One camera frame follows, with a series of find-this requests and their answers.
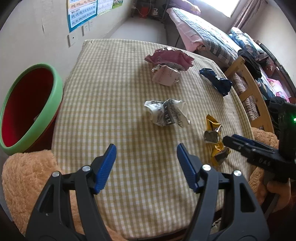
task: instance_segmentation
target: red bucket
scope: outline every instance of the red bucket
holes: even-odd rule
[[[0,114],[4,152],[50,150],[62,95],[62,80],[52,66],[37,64],[25,70],[10,88]]]
[[[141,7],[140,18],[147,18],[148,13],[149,13],[148,7]]]

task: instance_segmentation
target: crumpled newspaper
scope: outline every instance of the crumpled newspaper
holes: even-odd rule
[[[177,69],[172,69],[167,65],[157,65],[152,69],[154,76],[152,81],[161,85],[172,86],[179,81],[180,72]]]
[[[204,133],[205,143],[213,146],[211,162],[214,166],[221,165],[230,153],[230,149],[225,147],[221,140],[222,125],[211,115],[207,115],[207,130]]]
[[[187,105],[181,100],[168,99],[165,102],[150,100],[146,101],[146,106],[150,111],[150,120],[160,126],[167,126],[177,123],[180,127],[190,124],[187,119]]]

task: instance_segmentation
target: crumpled pink paper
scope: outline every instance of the crumpled pink paper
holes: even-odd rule
[[[186,71],[192,67],[194,58],[190,57],[181,50],[175,50],[171,47],[165,47],[155,50],[153,55],[147,55],[145,60],[156,65],[167,65],[172,69]]]

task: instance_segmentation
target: blue snack wrapper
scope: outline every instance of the blue snack wrapper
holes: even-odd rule
[[[218,78],[214,70],[207,68],[201,69],[200,74],[206,77],[223,97],[228,95],[232,86],[229,79]]]

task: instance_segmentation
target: gold foil wrapper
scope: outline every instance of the gold foil wrapper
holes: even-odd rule
[[[225,147],[221,141],[222,125],[211,115],[207,115],[207,130],[204,133],[205,143],[213,146],[211,163],[213,166],[221,165],[230,153],[230,149]]]

